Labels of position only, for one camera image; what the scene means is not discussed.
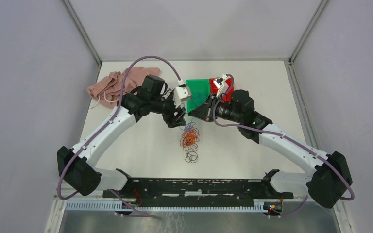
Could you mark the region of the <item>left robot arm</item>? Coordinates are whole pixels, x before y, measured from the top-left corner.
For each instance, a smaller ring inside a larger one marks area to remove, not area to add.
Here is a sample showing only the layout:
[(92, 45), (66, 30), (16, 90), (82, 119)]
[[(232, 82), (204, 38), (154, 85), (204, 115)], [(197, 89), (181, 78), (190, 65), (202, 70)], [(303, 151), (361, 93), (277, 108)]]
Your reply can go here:
[(184, 81), (170, 91), (161, 92), (167, 83), (160, 77), (148, 75), (143, 84), (124, 94), (111, 114), (89, 136), (70, 149), (62, 146), (56, 153), (59, 185), (65, 181), (76, 193), (87, 196), (95, 190), (111, 188), (121, 197), (132, 194), (133, 184), (128, 175), (118, 170), (96, 168), (100, 157), (127, 129), (149, 113), (161, 114), (168, 128), (185, 126), (185, 107), (192, 92)]

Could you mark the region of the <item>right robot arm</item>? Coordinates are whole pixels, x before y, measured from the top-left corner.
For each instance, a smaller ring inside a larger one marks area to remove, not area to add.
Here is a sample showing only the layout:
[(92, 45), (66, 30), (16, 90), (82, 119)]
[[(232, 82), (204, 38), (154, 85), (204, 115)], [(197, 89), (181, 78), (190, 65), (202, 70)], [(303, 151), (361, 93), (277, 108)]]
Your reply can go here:
[(249, 92), (235, 90), (230, 101), (211, 95), (188, 113), (190, 116), (221, 126), (218, 119), (228, 120), (241, 135), (259, 145), (274, 150), (298, 166), (302, 173), (275, 172), (261, 185), (267, 198), (282, 192), (309, 196), (317, 204), (332, 208), (339, 200), (353, 200), (352, 176), (343, 154), (329, 154), (311, 147), (285, 133), (269, 118), (255, 110)]

